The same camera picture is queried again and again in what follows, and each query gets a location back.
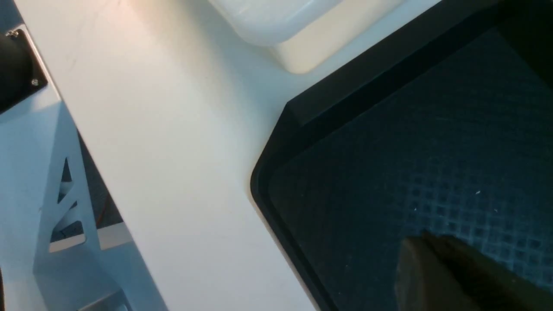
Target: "black tray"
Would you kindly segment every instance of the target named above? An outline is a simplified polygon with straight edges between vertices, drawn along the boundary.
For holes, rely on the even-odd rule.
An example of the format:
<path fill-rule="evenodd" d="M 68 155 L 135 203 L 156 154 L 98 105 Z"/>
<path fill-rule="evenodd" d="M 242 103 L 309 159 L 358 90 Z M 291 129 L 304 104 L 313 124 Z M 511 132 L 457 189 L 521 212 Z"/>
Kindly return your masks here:
<path fill-rule="evenodd" d="M 454 234 L 553 289 L 553 2 L 443 0 L 286 105 L 251 183 L 322 310 Z"/>

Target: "white countertop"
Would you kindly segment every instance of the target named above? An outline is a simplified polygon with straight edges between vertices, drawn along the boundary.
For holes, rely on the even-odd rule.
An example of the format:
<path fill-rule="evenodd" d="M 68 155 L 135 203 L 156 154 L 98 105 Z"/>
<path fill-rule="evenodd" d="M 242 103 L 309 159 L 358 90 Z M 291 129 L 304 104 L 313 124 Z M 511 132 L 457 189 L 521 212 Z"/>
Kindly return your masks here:
<path fill-rule="evenodd" d="M 170 310 L 312 310 L 249 191 L 284 105 L 438 0 L 306 75 L 205 0 L 15 0 Z"/>

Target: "black cylinder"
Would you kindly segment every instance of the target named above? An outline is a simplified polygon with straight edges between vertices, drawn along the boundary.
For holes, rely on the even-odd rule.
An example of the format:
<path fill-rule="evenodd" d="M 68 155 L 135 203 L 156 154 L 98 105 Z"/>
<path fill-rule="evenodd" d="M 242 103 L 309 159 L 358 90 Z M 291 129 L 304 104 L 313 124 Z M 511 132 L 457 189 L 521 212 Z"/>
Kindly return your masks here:
<path fill-rule="evenodd" d="M 32 79 L 29 52 L 15 40 L 0 34 L 0 113 L 14 104 Z"/>

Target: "blue-tinted mat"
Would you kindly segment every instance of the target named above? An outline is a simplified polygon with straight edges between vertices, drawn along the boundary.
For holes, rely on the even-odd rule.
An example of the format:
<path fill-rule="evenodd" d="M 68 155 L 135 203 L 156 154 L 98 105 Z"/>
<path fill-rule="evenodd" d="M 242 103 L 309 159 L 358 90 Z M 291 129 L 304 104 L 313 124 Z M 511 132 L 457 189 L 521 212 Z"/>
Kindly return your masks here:
<path fill-rule="evenodd" d="M 258 199 L 324 309 L 396 310 L 399 244 L 422 229 L 553 291 L 553 89 L 542 53 L 505 35 L 521 20 L 484 29 L 305 148 L 284 147 L 298 152 Z"/>

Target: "white plastic container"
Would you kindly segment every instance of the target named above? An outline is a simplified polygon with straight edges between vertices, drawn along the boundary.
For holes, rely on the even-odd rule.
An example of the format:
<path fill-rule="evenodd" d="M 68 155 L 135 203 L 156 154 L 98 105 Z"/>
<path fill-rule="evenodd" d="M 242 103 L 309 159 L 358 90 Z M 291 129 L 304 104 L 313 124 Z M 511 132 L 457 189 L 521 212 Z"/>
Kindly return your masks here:
<path fill-rule="evenodd" d="M 210 0 L 245 41 L 303 74 L 405 0 Z"/>

